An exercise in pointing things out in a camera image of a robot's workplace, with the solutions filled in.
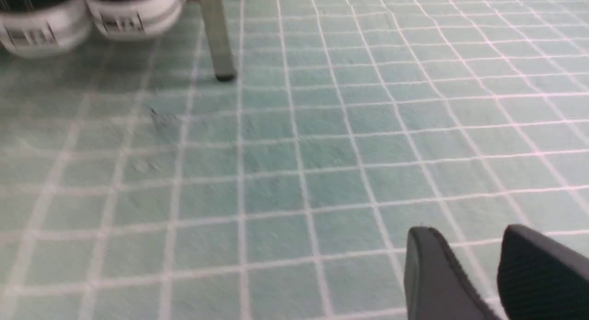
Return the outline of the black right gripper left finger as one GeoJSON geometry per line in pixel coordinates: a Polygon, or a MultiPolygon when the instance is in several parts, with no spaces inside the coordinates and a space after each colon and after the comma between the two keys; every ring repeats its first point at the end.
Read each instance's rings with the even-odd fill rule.
{"type": "Polygon", "coordinates": [[[404,264],[409,320],[498,320],[480,297],[442,234],[411,227],[404,264]]]}

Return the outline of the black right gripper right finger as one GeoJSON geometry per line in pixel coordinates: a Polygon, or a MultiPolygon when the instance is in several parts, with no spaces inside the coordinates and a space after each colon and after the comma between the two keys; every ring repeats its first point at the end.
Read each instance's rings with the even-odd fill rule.
{"type": "Polygon", "coordinates": [[[497,284],[510,320],[586,320],[589,260],[522,224],[503,232],[497,284]]]}

